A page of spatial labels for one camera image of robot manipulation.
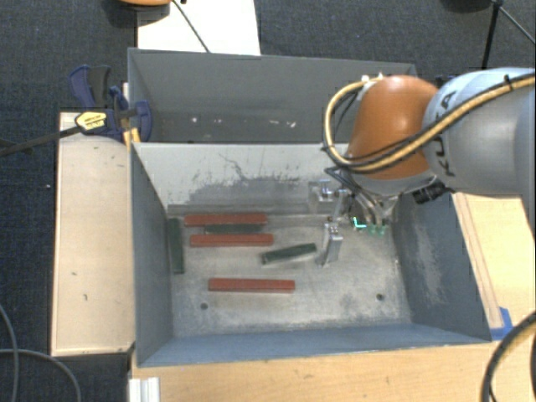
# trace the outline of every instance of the gray carpet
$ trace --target gray carpet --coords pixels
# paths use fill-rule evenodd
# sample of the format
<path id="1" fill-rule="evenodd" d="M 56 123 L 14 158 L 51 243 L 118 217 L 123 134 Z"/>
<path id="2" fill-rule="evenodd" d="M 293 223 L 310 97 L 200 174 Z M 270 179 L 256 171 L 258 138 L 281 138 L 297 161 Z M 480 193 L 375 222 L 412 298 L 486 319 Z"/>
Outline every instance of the gray carpet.
<path id="1" fill-rule="evenodd" d="M 414 63 L 421 76 L 480 67 L 489 0 L 255 0 L 262 54 Z M 504 6 L 534 35 L 536 0 Z M 136 14 L 112 0 L 0 0 L 0 137 L 13 142 L 56 129 L 76 106 L 66 82 L 81 64 L 108 64 L 126 79 Z M 534 67 L 534 47 L 500 16 L 490 66 Z M 54 144 L 0 158 L 0 303 L 21 348 L 49 347 L 54 248 Z M 0 347 L 9 346 L 0 324 Z M 126 398 L 126 357 L 68 359 L 84 401 Z M 50 364 L 24 359 L 19 400 L 74 400 Z M 13 364 L 0 358 L 0 402 Z"/>

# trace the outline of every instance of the blue clamp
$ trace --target blue clamp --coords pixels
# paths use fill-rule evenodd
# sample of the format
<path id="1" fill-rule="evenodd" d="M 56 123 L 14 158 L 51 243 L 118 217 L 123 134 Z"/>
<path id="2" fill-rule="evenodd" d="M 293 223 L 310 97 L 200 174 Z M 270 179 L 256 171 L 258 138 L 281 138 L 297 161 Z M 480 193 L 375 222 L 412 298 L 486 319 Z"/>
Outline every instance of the blue clamp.
<path id="1" fill-rule="evenodd" d="M 133 109 L 129 109 L 126 97 L 117 86 L 108 89 L 107 81 L 110 67 L 90 67 L 81 65 L 69 75 L 69 86 L 73 96 L 78 99 L 85 111 L 99 110 L 106 114 L 106 124 L 91 130 L 83 130 L 86 135 L 109 137 L 123 141 L 123 132 L 127 128 L 121 126 L 121 119 L 128 119 L 130 128 L 135 127 L 140 133 L 142 142 L 151 136 L 152 113 L 146 100 L 137 101 Z M 106 104 L 107 96 L 113 101 L 113 109 Z"/>

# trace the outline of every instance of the red block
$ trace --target red block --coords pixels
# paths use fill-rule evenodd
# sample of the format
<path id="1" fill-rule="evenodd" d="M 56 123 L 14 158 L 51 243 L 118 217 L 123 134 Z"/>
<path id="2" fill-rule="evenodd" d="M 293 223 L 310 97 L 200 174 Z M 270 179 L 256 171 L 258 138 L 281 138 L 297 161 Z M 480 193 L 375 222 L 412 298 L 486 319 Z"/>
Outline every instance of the red block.
<path id="1" fill-rule="evenodd" d="M 193 234 L 191 247 L 244 247 L 274 244 L 273 234 Z"/>
<path id="2" fill-rule="evenodd" d="M 292 293 L 294 280 L 259 280 L 246 278 L 211 278 L 209 291 L 232 291 L 250 293 Z"/>
<path id="3" fill-rule="evenodd" d="M 264 213 L 242 214 L 187 214 L 184 226 L 205 226 L 206 224 L 266 224 Z"/>

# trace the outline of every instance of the green block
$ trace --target green block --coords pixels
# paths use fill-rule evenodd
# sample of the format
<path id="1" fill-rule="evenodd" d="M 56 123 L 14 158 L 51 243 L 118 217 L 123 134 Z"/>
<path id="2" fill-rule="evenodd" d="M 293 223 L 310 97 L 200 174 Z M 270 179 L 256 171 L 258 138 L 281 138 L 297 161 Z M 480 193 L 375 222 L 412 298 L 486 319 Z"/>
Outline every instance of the green block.
<path id="1" fill-rule="evenodd" d="M 257 234 L 262 231 L 261 224 L 208 224 L 205 234 Z"/>
<path id="2" fill-rule="evenodd" d="M 285 249 L 268 251 L 262 254 L 262 265 L 296 259 L 300 256 L 310 255 L 316 251 L 317 246 L 314 243 L 293 245 L 292 247 L 286 247 Z"/>
<path id="3" fill-rule="evenodd" d="M 184 274 L 183 238 L 178 219 L 167 221 L 167 247 L 173 274 Z"/>

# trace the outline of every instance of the wooden table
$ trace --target wooden table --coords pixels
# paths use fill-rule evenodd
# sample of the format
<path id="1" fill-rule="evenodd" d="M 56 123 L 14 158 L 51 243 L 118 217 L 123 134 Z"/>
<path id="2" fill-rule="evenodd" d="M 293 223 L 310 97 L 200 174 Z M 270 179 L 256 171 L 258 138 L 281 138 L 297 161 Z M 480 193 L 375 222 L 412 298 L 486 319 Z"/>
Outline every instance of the wooden table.
<path id="1" fill-rule="evenodd" d="M 517 199 L 466 196 L 498 302 L 513 323 L 534 309 L 534 241 Z M 464 228 L 466 236 L 475 236 Z M 497 400 L 533 401 L 532 333 L 526 332 L 496 372 Z M 359 353 L 263 362 L 135 368 L 160 378 L 162 402 L 189 401 L 476 401 L 497 343 Z"/>

